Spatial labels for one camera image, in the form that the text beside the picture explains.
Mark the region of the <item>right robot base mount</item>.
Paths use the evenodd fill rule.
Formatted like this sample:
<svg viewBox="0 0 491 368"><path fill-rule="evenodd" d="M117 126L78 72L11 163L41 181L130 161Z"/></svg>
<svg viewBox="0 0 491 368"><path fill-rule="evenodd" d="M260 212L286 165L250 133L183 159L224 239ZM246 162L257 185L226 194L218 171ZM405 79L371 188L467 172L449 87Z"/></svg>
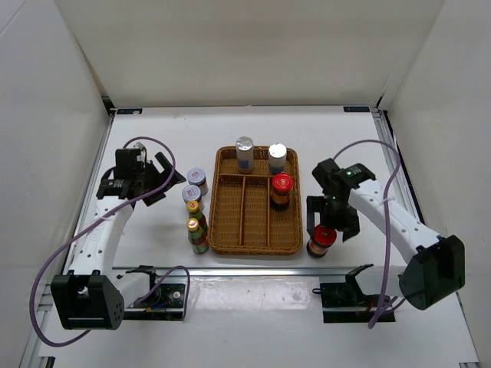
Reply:
<svg viewBox="0 0 491 368"><path fill-rule="evenodd" d="M367 324L375 315L378 295L366 295L348 282L320 283L312 293L320 297L324 324Z"/></svg>

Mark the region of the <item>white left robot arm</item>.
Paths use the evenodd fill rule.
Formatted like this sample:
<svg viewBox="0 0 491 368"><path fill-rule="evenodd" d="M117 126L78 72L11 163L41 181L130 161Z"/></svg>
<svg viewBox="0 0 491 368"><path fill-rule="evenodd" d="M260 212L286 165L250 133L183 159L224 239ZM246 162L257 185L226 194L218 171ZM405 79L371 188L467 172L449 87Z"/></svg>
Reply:
<svg viewBox="0 0 491 368"><path fill-rule="evenodd" d="M208 219L189 220L189 246L230 256L290 256L302 248L302 204L298 155L287 149L282 174L269 169L269 150L254 150L250 174L237 169L236 150L216 153ZM144 147L118 149L115 164L97 190L95 228L78 246L68 272L54 277L51 293L61 324L68 330L115 330L124 320L182 320L189 288L170 283L141 265L113 274L120 237L136 198L145 205L164 199L186 177L158 153Z"/></svg>

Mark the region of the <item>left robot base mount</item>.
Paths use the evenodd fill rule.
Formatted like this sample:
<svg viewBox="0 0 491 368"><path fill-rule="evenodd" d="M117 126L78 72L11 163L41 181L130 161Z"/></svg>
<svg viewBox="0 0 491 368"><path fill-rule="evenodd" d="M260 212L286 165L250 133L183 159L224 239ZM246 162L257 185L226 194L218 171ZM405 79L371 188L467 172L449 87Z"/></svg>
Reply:
<svg viewBox="0 0 491 368"><path fill-rule="evenodd" d="M141 265L124 276L143 276L143 293L127 305L124 320L184 321L187 315L191 277L189 269L177 265L158 275L153 266Z"/></svg>

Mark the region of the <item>red-lid sauce jar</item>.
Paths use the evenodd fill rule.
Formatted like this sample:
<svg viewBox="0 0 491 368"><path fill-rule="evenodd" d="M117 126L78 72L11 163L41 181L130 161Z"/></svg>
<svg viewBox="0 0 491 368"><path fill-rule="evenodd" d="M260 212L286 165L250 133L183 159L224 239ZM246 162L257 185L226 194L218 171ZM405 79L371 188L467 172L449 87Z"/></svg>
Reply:
<svg viewBox="0 0 491 368"><path fill-rule="evenodd" d="M294 178L285 172L273 176L270 202L274 209L281 211L288 208L294 184Z"/></svg>
<svg viewBox="0 0 491 368"><path fill-rule="evenodd" d="M327 228L324 225L317 225L306 245L307 252L313 258L323 258L336 240L337 232L334 229Z"/></svg>

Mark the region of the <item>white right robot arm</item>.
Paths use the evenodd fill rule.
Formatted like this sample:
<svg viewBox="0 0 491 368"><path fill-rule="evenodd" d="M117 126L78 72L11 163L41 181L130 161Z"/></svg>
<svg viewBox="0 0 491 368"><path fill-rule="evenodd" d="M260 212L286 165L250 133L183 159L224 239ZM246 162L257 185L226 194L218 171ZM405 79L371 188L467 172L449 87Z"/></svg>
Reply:
<svg viewBox="0 0 491 368"><path fill-rule="evenodd" d="M347 241L358 235L363 214L383 232L407 266L398 276L403 297L426 310L465 284L465 247L455 235L443 237L426 227L384 190L366 166L340 168L333 159L319 163L312 175L322 188L320 223Z"/></svg>

